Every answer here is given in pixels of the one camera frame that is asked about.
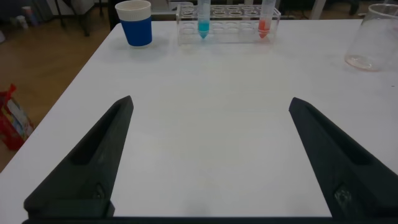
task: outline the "wooden floor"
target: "wooden floor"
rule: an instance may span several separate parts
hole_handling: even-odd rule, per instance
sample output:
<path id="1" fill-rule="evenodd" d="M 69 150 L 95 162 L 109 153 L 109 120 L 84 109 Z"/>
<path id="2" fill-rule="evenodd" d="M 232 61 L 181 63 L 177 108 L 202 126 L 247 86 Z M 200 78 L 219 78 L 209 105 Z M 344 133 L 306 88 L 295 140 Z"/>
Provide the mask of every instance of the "wooden floor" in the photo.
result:
<path id="1" fill-rule="evenodd" d="M 358 12 L 366 12 L 369 3 Z M 321 19 L 360 19 L 349 16 L 348 4 L 335 4 L 324 11 Z M 307 17 L 310 11 L 304 12 Z M 13 97 L 24 108 L 35 126 L 39 125 L 54 103 L 80 69 L 109 34 L 107 11 L 90 12 L 90 36 L 85 37 L 77 20 L 66 19 L 67 28 L 54 19 L 29 30 L 0 27 L 7 40 L 0 44 L 0 91 L 11 83 L 17 91 Z M 291 12 L 297 19 L 301 12 Z M 0 172 L 16 152 L 9 151 L 0 141 Z"/>

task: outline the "wall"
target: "wall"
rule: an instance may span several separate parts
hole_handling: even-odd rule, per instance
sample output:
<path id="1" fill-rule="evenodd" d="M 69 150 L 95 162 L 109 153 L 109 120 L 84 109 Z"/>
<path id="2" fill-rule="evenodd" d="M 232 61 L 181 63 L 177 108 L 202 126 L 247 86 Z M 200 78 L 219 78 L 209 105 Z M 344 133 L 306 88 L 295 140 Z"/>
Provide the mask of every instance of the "wall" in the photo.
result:
<path id="1" fill-rule="evenodd" d="M 79 4 L 74 4 L 74 7 L 78 14 L 86 13 L 91 7 L 94 6 L 93 0 L 77 0 Z M 55 0 L 47 0 L 47 3 L 50 6 L 51 12 L 53 15 L 58 15 L 57 5 L 55 4 Z M 62 15 L 73 15 L 73 11 L 62 1 L 58 0 L 58 4 L 60 6 Z"/>

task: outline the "clear plastic cup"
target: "clear plastic cup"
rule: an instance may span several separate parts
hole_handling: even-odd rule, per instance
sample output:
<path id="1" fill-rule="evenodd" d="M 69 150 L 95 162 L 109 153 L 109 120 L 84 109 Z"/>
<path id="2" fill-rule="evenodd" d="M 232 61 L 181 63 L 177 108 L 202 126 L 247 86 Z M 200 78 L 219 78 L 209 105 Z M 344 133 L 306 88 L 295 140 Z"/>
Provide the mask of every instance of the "clear plastic cup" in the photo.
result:
<path id="1" fill-rule="evenodd" d="M 380 71 L 398 49 L 398 5 L 373 4 L 348 48 L 345 61 L 362 70 Z"/>

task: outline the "white cup rim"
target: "white cup rim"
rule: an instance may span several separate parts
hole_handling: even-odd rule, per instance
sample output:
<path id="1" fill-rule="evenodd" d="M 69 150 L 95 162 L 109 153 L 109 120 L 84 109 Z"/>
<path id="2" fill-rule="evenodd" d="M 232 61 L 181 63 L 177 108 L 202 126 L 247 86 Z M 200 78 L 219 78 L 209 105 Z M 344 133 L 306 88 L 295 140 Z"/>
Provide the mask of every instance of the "white cup rim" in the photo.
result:
<path id="1" fill-rule="evenodd" d="M 143 3 L 143 5 L 141 5 L 142 7 L 139 7 L 137 9 L 123 9 L 123 7 L 126 7 L 126 6 L 132 6 L 132 5 L 135 5 L 135 4 L 140 5 L 142 3 Z M 123 1 L 123 2 L 117 3 L 114 6 L 114 8 L 119 10 L 119 11 L 138 11 L 138 10 L 142 10 L 142 9 L 145 9 L 145 8 L 148 8 L 148 7 L 150 7 L 150 2 L 149 1 L 143 1 L 143 0 Z"/>

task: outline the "red snack bag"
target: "red snack bag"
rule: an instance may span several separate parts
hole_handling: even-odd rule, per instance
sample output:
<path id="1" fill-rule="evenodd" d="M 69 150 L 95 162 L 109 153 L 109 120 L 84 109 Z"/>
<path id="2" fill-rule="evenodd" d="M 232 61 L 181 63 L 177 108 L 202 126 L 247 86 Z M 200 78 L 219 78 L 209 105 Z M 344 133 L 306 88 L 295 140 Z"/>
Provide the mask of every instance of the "red snack bag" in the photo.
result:
<path id="1" fill-rule="evenodd" d="M 33 132 L 33 124 L 19 104 L 11 98 L 16 87 L 0 92 L 0 139 L 10 150 L 18 150 Z"/>

